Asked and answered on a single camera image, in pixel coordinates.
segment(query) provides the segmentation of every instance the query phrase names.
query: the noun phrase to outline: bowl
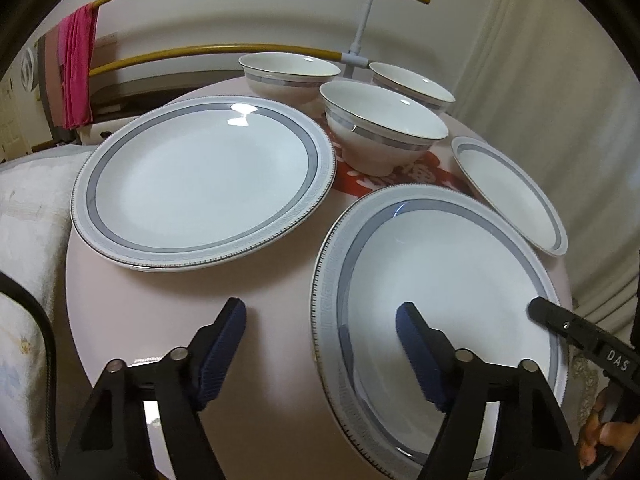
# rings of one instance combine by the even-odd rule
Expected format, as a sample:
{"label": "bowl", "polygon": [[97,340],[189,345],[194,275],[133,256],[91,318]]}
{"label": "bowl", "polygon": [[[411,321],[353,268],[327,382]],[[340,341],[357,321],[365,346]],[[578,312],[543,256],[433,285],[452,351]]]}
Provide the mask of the bowl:
{"label": "bowl", "polygon": [[371,63],[369,68],[373,72],[371,82],[374,85],[410,97],[433,112],[444,112],[456,101],[446,88],[405,68],[377,62]]}
{"label": "bowl", "polygon": [[320,85],[340,73],[333,63],[289,52],[246,54],[239,62],[257,95],[294,107],[319,98]]}
{"label": "bowl", "polygon": [[330,81],[320,93],[329,128],[342,145],[342,158],[361,173],[388,175],[397,166],[415,162],[449,134],[428,108],[379,86]]}

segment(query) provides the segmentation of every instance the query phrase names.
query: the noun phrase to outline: black cable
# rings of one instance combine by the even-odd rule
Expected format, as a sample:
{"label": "black cable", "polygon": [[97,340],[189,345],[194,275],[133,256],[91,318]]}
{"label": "black cable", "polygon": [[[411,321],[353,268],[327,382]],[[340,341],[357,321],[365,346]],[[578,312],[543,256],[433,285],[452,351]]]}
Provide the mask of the black cable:
{"label": "black cable", "polygon": [[44,427],[49,462],[54,474],[60,468],[58,436],[56,434],[56,341],[47,313],[31,293],[0,270],[0,292],[23,307],[40,329],[47,359],[47,387],[45,391]]}

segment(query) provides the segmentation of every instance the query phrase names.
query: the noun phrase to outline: human hand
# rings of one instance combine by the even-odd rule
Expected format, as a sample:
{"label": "human hand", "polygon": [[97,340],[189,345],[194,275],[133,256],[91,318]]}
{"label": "human hand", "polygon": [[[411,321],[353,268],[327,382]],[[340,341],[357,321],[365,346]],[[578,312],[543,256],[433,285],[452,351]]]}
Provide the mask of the human hand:
{"label": "human hand", "polygon": [[602,444],[612,448],[615,453],[607,464],[605,474],[610,475],[618,467],[626,452],[640,433],[640,416],[633,423],[628,422],[600,422],[600,412],[607,404],[607,389],[600,392],[593,405],[591,414],[580,429],[578,443],[578,459],[580,467],[590,466],[596,460],[596,446]]}

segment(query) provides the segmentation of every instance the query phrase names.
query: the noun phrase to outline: beige curtain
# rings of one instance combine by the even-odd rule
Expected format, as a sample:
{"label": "beige curtain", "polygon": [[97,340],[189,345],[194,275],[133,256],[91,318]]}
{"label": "beige curtain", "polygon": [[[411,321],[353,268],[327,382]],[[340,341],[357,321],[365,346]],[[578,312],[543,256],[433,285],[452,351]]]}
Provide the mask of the beige curtain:
{"label": "beige curtain", "polygon": [[640,248],[640,84],[577,0],[494,0],[450,113],[517,161],[569,234],[578,314],[628,336]]}

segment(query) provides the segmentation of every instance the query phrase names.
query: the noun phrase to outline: pink cloth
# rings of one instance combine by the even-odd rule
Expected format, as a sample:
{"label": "pink cloth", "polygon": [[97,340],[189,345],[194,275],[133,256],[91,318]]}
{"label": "pink cloth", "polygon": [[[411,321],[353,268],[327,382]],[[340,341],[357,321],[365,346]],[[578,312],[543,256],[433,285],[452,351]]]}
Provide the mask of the pink cloth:
{"label": "pink cloth", "polygon": [[86,4],[60,22],[58,62],[65,104],[62,126],[67,130],[94,120],[89,102],[89,65],[97,21],[98,9]]}

